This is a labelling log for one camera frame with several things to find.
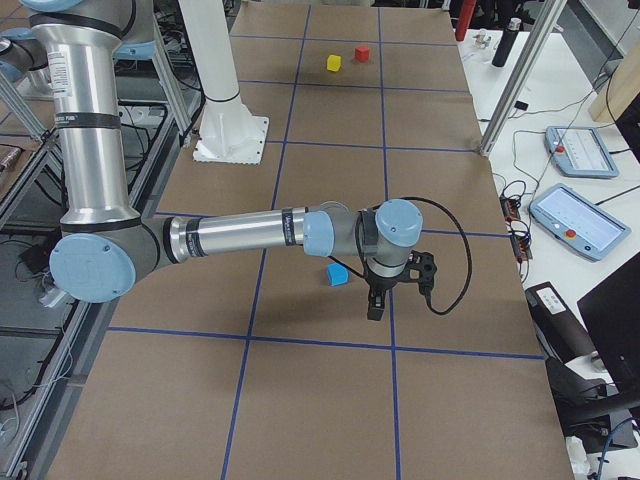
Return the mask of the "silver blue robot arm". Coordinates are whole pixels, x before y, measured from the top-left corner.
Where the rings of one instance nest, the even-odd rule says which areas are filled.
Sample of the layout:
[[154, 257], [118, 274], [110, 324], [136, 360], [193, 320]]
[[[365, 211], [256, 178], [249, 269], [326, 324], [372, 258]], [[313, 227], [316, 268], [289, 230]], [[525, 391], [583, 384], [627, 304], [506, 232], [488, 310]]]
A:
[[356, 256], [369, 287], [367, 316], [381, 318], [387, 293], [434, 285], [431, 255], [416, 244], [419, 209], [405, 199], [352, 212], [337, 202], [214, 218], [145, 220], [129, 199], [114, 59], [136, 40], [152, 40], [149, 1], [31, 1], [29, 22], [44, 46], [69, 208], [49, 265], [72, 297], [103, 303], [151, 272], [193, 257], [299, 246], [318, 257]]

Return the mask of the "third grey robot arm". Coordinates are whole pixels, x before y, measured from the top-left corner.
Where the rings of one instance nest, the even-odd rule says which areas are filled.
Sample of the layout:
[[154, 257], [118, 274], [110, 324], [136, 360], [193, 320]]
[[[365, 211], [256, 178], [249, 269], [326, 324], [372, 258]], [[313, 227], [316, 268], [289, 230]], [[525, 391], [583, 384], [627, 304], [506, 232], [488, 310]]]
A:
[[16, 27], [1, 32], [1, 73], [15, 83], [25, 76], [50, 82], [47, 51], [30, 28]]

